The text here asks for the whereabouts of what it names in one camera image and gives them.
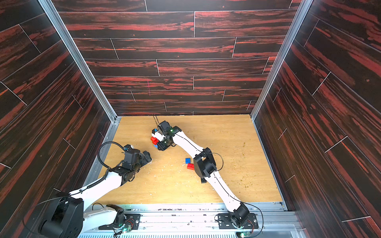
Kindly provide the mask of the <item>small red lego brick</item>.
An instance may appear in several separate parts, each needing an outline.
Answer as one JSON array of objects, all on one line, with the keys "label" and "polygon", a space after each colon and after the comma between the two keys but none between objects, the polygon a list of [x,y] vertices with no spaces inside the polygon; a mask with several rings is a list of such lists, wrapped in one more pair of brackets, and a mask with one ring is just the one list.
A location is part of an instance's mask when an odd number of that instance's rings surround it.
[{"label": "small red lego brick", "polygon": [[157,145],[158,142],[159,142],[159,140],[158,140],[157,138],[155,138],[155,137],[151,137],[151,141],[152,141],[152,143],[153,143],[154,145]]}]

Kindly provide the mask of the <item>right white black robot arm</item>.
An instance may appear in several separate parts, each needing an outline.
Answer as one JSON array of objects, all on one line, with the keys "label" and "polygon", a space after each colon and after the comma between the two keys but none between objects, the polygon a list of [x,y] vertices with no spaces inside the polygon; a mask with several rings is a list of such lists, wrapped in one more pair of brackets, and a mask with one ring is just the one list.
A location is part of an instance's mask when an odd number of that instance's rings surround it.
[{"label": "right white black robot arm", "polygon": [[171,146],[179,146],[185,150],[192,157],[194,171],[201,181],[208,182],[222,199],[231,223],[237,228],[245,225],[250,212],[222,179],[213,152],[209,148],[197,145],[179,127],[172,127],[167,121],[161,122],[153,129],[151,135],[151,141],[158,150],[164,151]]}]

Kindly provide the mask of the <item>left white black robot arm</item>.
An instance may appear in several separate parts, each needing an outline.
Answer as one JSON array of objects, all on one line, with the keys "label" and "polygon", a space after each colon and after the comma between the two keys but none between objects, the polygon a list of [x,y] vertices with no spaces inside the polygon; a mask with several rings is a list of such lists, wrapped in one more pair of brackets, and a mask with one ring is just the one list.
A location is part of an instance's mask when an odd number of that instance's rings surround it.
[{"label": "left white black robot arm", "polygon": [[141,167],[151,162],[149,152],[130,147],[125,149],[124,160],[107,169],[102,178],[50,200],[38,226],[38,234],[47,238],[76,238],[95,228],[126,231],[132,223],[122,207],[109,204],[98,210],[87,209],[110,191],[133,181]]}]

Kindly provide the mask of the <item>long red lego brick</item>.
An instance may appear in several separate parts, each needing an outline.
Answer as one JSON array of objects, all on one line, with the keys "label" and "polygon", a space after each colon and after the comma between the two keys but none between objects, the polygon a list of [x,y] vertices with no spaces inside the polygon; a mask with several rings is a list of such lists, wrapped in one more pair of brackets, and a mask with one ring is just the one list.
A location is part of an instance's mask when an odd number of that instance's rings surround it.
[{"label": "long red lego brick", "polygon": [[187,169],[194,170],[194,164],[192,163],[187,164]]}]

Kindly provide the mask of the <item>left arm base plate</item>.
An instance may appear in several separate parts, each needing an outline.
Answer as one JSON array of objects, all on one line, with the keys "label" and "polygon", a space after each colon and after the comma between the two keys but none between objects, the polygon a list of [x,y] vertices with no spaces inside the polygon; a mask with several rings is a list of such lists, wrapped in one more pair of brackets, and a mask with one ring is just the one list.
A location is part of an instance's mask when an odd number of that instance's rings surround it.
[{"label": "left arm base plate", "polygon": [[124,214],[117,216],[113,223],[109,225],[103,225],[98,230],[103,231],[124,231],[130,232],[131,230],[137,230],[140,225],[140,214]]}]

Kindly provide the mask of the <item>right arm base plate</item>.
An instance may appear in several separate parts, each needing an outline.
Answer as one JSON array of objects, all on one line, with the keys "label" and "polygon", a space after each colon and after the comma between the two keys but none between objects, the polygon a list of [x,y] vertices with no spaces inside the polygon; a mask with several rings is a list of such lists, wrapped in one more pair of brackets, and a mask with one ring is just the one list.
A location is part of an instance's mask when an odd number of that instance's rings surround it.
[{"label": "right arm base plate", "polygon": [[229,229],[258,229],[258,220],[254,213],[250,213],[246,219],[233,217],[230,213],[219,213],[214,217],[220,230]]}]

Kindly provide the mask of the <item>left aluminium corner post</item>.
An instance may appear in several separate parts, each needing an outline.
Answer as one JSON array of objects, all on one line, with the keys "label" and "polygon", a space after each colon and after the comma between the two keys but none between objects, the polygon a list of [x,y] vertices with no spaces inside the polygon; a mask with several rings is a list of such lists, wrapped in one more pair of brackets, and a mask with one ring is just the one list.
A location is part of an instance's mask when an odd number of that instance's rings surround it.
[{"label": "left aluminium corner post", "polygon": [[105,94],[101,90],[101,87],[99,86],[98,82],[96,81],[93,73],[89,69],[85,59],[83,58],[82,54],[80,53],[77,45],[74,42],[74,39],[70,35],[67,27],[65,26],[60,14],[58,13],[57,9],[55,8],[52,1],[49,0],[38,0],[38,3],[40,4],[41,8],[43,9],[44,13],[50,20],[51,24],[55,28],[56,32],[58,33],[59,37],[61,38],[63,44],[69,51],[70,55],[72,56],[74,62],[78,66],[79,70],[81,71],[82,75],[84,76],[86,82],[90,86],[91,90],[93,91],[94,95],[98,99],[99,103],[101,104],[103,110],[105,111],[106,115],[108,116],[109,120],[112,123],[118,123],[120,121],[120,117],[117,116],[115,110],[111,106],[110,102],[106,98]]}]

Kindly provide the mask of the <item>aluminium corner post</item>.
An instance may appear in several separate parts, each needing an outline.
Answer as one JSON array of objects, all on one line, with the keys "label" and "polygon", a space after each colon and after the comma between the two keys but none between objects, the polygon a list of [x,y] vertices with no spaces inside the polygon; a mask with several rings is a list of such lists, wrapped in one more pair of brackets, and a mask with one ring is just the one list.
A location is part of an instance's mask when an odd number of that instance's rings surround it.
[{"label": "aluminium corner post", "polygon": [[255,123],[255,119],[257,118],[257,115],[261,109],[261,106],[262,104],[264,103],[265,99],[266,99],[266,96],[268,95],[274,81],[275,81],[275,78],[282,66],[282,63],[283,61],[285,60],[287,54],[288,54],[288,51],[290,50],[290,47],[293,43],[293,41],[295,40],[295,37],[311,7],[313,3],[313,0],[303,0],[301,1],[301,4],[296,12],[296,15],[292,21],[292,24],[290,25],[290,28],[285,36],[285,39],[283,41],[283,44],[276,56],[276,59],[273,63],[273,66],[269,72],[269,75],[267,77],[267,80],[265,82],[265,85],[264,85],[264,88],[256,102],[256,105],[254,107],[254,109],[252,110],[250,116],[251,116],[251,119],[252,119],[252,122],[254,125],[256,125]]},{"label": "aluminium corner post", "polygon": [[67,27],[65,26],[60,14],[58,13],[57,9],[55,8],[52,1],[49,0],[38,0],[38,3],[40,4],[41,8],[43,9],[44,13],[50,20],[51,24],[55,28],[56,32],[58,33],[59,37],[61,38],[63,44],[69,51],[70,55],[72,56],[74,62],[78,66],[79,70],[81,71],[82,75],[84,76],[86,82],[90,86],[91,90],[93,91],[94,95],[98,99],[99,103],[101,104],[103,110],[105,111],[106,115],[108,116],[109,120],[112,123],[118,123],[120,121],[120,117],[117,116],[115,110],[111,106],[110,102],[106,98],[105,94],[101,90],[101,87],[99,86],[98,82],[96,81],[93,73],[89,69],[85,59],[83,58],[82,54],[80,53],[77,45],[74,42],[74,39],[70,35]]}]

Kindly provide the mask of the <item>aluminium front rail frame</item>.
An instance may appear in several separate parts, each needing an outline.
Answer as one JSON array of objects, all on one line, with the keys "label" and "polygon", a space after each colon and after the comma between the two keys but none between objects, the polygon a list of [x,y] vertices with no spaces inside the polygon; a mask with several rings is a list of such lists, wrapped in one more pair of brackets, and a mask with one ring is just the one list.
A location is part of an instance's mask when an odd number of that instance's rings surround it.
[{"label": "aluminium front rail frame", "polygon": [[[140,214],[137,230],[101,231],[98,228],[77,238],[305,238],[307,232],[294,212],[286,212],[277,204],[252,204],[250,213],[258,220],[258,229],[220,230],[214,217],[228,213],[222,204],[124,204],[125,214]],[[87,210],[105,206],[99,203]]]}]

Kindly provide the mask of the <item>right aluminium corner post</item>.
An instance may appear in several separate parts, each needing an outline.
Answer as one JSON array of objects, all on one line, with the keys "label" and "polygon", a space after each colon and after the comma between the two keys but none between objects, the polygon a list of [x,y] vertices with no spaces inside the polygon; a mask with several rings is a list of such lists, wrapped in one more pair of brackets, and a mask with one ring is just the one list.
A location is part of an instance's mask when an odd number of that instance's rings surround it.
[{"label": "right aluminium corner post", "polygon": [[254,109],[252,110],[250,116],[251,116],[251,119],[252,119],[252,122],[254,125],[256,125],[255,123],[255,119],[257,118],[257,115],[261,109],[261,106],[262,104],[264,103],[265,99],[266,99],[266,96],[268,95],[274,81],[275,81],[275,78],[282,66],[282,63],[283,61],[285,60],[287,54],[288,54],[288,51],[290,50],[290,47],[293,43],[293,41],[295,40],[295,37],[311,7],[313,3],[313,0],[303,0],[301,1],[301,4],[296,12],[296,15],[292,21],[292,24],[290,25],[290,28],[285,36],[285,39],[283,41],[283,44],[276,56],[276,59],[273,63],[273,66],[269,72],[269,75],[267,77],[267,80],[265,82],[265,85],[264,85],[264,88],[256,102],[256,105],[254,107]]}]

